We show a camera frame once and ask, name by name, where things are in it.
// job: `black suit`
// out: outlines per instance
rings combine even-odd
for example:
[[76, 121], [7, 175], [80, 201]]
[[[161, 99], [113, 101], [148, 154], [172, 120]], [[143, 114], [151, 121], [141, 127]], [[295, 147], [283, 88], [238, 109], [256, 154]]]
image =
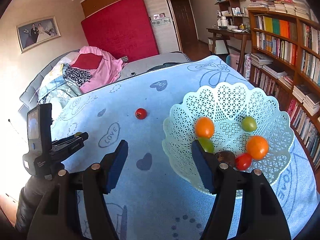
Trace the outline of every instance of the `black suit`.
[[38, 36], [39, 36], [38, 28], [37, 27], [31, 28], [31, 38], [34, 43], [37, 42]]

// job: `pink bedsheet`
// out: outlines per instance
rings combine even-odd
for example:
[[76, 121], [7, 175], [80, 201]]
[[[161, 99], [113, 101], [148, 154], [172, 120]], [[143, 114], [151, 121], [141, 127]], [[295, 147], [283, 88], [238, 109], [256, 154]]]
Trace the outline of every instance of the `pink bedsheet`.
[[[83, 93], [90, 92], [96, 88], [108, 85], [117, 80], [120, 76], [120, 71], [122, 70], [124, 64], [122, 59], [114, 58], [110, 53], [101, 50], [97, 47], [84, 46], [79, 51], [80, 54], [93, 53], [95, 55], [102, 55], [103, 58], [97, 69], [89, 70], [92, 78], [88, 82], [85, 82], [79, 89]], [[76, 62], [75, 59], [70, 63], [72, 65]]]

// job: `pink trash can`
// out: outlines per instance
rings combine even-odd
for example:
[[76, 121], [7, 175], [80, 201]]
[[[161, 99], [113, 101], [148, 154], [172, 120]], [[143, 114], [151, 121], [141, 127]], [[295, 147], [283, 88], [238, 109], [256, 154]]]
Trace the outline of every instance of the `pink trash can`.
[[238, 69], [239, 58], [240, 58], [239, 52], [234, 51], [234, 52], [230, 53], [230, 66], [235, 70]]

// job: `groom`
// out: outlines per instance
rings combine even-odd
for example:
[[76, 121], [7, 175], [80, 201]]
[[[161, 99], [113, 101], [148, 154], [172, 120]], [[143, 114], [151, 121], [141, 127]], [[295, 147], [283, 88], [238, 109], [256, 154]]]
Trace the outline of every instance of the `groom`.
[[39, 30], [37, 27], [35, 27], [35, 24], [33, 23], [31, 28], [31, 38], [34, 43], [37, 42], [38, 36], [39, 36]]

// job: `basket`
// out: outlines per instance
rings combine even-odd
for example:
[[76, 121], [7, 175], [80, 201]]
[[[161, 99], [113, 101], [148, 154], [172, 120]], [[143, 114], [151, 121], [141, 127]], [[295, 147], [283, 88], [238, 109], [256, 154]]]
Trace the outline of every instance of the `basket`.
[[[196, 139], [194, 123], [201, 116], [207, 116], [214, 122], [215, 133], [211, 140], [215, 152], [230, 150], [237, 156], [245, 152], [250, 136], [261, 135], [267, 139], [269, 152], [260, 161], [252, 160], [247, 172], [260, 169], [273, 185], [288, 167], [294, 133], [290, 128], [289, 115], [279, 110], [274, 97], [267, 96], [260, 88], [249, 90], [243, 83], [231, 85], [221, 82], [215, 88], [203, 86], [197, 92], [187, 93], [182, 104], [172, 106], [170, 116], [163, 123], [166, 138], [162, 147], [171, 167], [197, 190], [210, 194], [202, 184], [191, 155], [191, 143]], [[256, 120], [254, 132], [241, 128], [242, 116], [252, 116]], [[242, 190], [237, 190], [236, 198], [241, 197]]]

